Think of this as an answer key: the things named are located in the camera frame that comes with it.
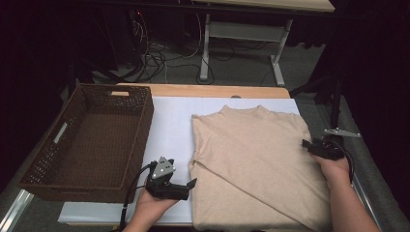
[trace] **wicker basket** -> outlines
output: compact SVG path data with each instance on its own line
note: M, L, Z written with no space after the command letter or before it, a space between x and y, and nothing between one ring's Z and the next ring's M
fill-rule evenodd
M44 200L124 202L153 113L149 87L80 84L18 185Z

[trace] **folded sweater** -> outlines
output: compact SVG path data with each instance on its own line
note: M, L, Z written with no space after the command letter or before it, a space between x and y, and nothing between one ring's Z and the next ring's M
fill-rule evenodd
M198 230L332 228L329 191L320 166L301 142L310 140L301 116L225 106L192 116L197 178L192 220Z

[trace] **black cable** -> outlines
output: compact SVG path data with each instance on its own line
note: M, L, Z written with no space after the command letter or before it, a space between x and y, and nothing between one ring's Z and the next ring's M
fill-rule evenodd
M347 162L349 163L349 179L350 179L350 183L353 183L353 176L355 174L355 161L353 160L353 156L346 150L343 149L338 143L336 143L335 141L333 141L332 139L327 140L328 142L331 142L333 145L335 145L336 147L338 147L341 152L344 154L344 156L347 159Z
M145 54L145 56L144 56L144 69L143 69L143 72L141 72L140 74L139 74L139 76L135 79L135 83L137 83L137 82L143 82L143 81L146 81L146 80L150 80L151 78L152 78L152 76L147 72L147 66L150 66L149 64L148 64L148 62L149 62L149 60L150 59L152 59L152 58L147 58L147 57L152 57L152 55L151 54L149 54L148 52L147 52L147 54ZM147 74L147 77L145 77L145 78L141 78L142 77L142 75L143 74Z
M212 56L212 57L214 57L215 59L217 59L219 61L229 61L229 60L231 60L235 56L235 48L233 47L233 45L231 43L228 43L226 41L224 41L224 44L228 44L229 48L230 48L230 51L231 51L231 53L229 54L229 56L227 58L222 59L222 58L219 58L217 55L211 54L211 53L210 53L209 56Z
M131 182L131 184L130 184L130 186L129 186L129 190L128 190L128 192L127 192L126 199L124 200L123 211L122 211L122 213L121 213L120 227L119 227L119 230L118 230L118 231L123 231L123 229L125 228L127 208L128 208L128 204L129 204L129 200L130 200L131 193L133 192L133 186L134 186L134 185L136 184L136 182L138 181L138 178L139 178L139 176L141 175L141 173L142 173L143 171L145 171L146 169L151 168L153 164L154 164L154 163L151 162L151 163L145 165L144 167L142 167L141 170L139 170L139 172L136 173L135 177L133 178L133 180L132 180L132 182Z
M201 68L197 65L194 64L187 64L187 65L177 65L177 66L171 66L171 65L167 65L169 68L180 68L180 67L186 67L186 66L193 66L193 67L197 67L199 70L201 70Z
M178 58L191 58L191 57L193 57L198 51L199 51L199 48L200 48L200 46L201 46L201 38L202 38L202 31L201 31L201 22L200 22L200 20L199 20L199 16L198 16L198 14L196 14L196 17L197 17L197 19L198 19L198 32L199 32L199 41L198 41L198 43L195 45L195 51L192 53L192 54L189 54L189 55L181 55L181 54L179 54L179 52L178 51L176 51L176 50L174 50L173 48L171 48L171 47L169 47L169 46L163 46L163 48L168 48L168 49L170 49L171 51L173 51L173 52L175 52L175 53L177 53L178 55L180 55L179 57L177 57L176 59L178 59ZM177 44L177 45L179 45L179 46L182 46L182 47L184 47L184 46L191 46L191 45L185 45L185 44L179 44L179 43L175 43L175 42L172 42L172 41L170 41L169 39L167 39L167 38L164 38L164 37L162 37L162 36L160 36L159 35L159 40L166 40L166 41L168 41L168 43L169 44Z
M162 72L162 70L164 69L165 63L163 62L162 58L160 58L160 60L161 60L161 64L160 64L160 63L158 63L156 56L154 56L154 55L152 55L152 54L150 54L150 53L149 53L149 56L150 56L150 58L147 60L147 65L150 66L150 67L157 67L157 68L156 68L156 69L154 70L154 72L151 73L151 74L148 74L148 72L147 72L148 76L147 76L146 78L140 79L140 81L150 80L150 79L152 79L154 76L160 74L160 73ZM150 60L153 60L154 63L155 63L155 65L149 65L148 62L149 62Z
M111 39L105 34L104 30L101 28L101 26L99 25L99 23L97 22L95 16L90 12L87 11L88 15L92 17L94 24L97 26L97 28L100 30L100 32L102 33L103 37L105 38L106 42L109 44L112 44ZM124 57L122 56L122 54L120 54L114 46L111 47L112 50L114 51L114 53L119 56L122 57L122 59L124 59ZM141 62L139 58L136 58L136 64L135 64L135 68L133 68L130 72L124 74L124 75L116 75L110 71L106 71L103 69L99 69L97 70L97 72L105 75L106 77L114 80L115 82L128 82L126 80L124 80L124 78L130 77L135 75L136 73L138 73L141 69Z
M131 192L134 192L134 191L136 191L137 189L141 189L141 188L145 188L145 187L147 187L147 186L139 186L139 187L135 187L135 188L133 188L133 189L131 190Z
M183 58L183 56L179 55L179 56L176 56L176 57L173 57L173 58L166 59L164 61L178 60L178 59L181 59L181 58Z
M232 39L223 39L226 43L229 44L229 41L236 43L236 46L239 46L242 49L238 49L235 48L235 50L237 51L248 51L248 50L260 50L263 47L265 47L267 44L269 44L270 42L251 42L251 41L241 41L241 40L232 40ZM245 45L239 45L237 43L241 43L241 44L256 44L254 46L245 46Z
M266 72L266 73L263 75L262 79L261 79L260 82L259 82L259 86L262 87L263 82L264 82L265 79L266 79L266 76L268 76L268 74L270 74L270 73L272 73L272 72L273 72L273 70L270 70L270 71Z

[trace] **hand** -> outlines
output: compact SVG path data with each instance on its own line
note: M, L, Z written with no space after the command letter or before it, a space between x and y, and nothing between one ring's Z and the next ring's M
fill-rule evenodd
M123 231L148 231L162 217L163 213L177 202L178 200L154 198L143 188L139 193L132 219Z
M350 185L349 162L347 158L331 160L323 159L313 154L310 154L310 156L320 164L328 184L347 182Z

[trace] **white desk frame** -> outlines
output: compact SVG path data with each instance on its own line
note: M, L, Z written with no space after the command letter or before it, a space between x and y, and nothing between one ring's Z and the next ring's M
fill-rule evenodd
M283 52L284 45L286 44L292 21L292 19L287 20L286 25L283 27L270 27L243 23L211 21L211 16L207 14L205 21L204 52L202 55L200 79L202 81L206 81L208 79L210 37L252 40L278 43L276 54L271 55L271 63L274 69L277 85L280 87L284 86L284 80L278 61L281 53Z

